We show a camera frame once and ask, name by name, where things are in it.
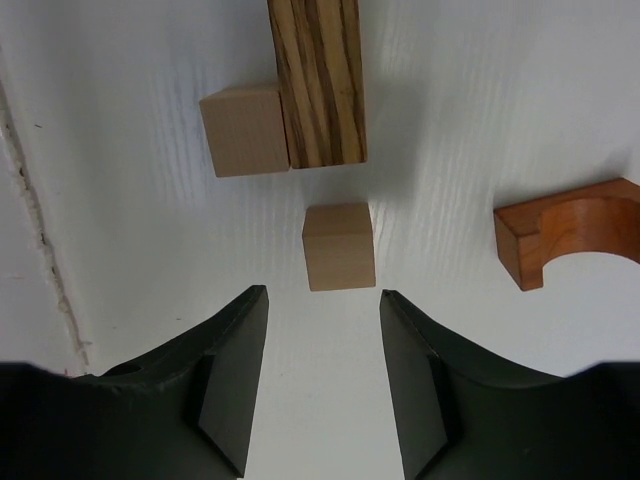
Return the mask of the small light wood cube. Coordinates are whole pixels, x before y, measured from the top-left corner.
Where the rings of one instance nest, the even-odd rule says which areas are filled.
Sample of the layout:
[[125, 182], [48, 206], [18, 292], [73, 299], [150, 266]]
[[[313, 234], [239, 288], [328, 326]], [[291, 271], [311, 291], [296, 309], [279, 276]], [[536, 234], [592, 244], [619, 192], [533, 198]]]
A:
[[227, 88], [199, 101], [218, 178], [286, 172], [290, 169], [279, 88]]

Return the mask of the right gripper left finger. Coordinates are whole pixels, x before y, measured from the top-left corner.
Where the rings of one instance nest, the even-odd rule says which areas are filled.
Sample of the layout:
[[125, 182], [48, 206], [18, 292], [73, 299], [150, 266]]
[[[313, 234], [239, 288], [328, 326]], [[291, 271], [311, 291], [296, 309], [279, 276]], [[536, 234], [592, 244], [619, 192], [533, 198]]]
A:
[[254, 285], [217, 314], [102, 375], [1, 366], [5, 479], [240, 479], [269, 298]]

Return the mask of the striped zebrawood block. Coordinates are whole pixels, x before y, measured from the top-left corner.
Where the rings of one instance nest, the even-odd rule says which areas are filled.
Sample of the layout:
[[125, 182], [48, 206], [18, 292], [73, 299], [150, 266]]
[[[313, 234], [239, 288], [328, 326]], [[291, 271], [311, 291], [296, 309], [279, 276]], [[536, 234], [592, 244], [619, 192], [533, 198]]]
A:
[[267, 3], [291, 167], [367, 161], [356, 1]]

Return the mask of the reddish arch wood block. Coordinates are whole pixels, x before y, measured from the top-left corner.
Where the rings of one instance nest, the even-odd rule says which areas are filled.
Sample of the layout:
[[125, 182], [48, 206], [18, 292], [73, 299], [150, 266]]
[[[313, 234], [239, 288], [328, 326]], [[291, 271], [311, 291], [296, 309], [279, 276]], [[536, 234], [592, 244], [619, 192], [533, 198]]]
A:
[[606, 253], [639, 261], [639, 186], [617, 178], [493, 212], [499, 260], [522, 291], [544, 285], [550, 261]]

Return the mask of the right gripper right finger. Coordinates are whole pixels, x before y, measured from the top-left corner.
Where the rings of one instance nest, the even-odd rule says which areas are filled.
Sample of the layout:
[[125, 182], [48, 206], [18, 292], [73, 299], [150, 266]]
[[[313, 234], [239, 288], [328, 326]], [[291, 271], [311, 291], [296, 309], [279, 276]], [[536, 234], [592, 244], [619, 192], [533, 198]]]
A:
[[639, 366], [568, 377], [501, 357], [381, 295], [384, 356], [408, 479], [635, 479]]

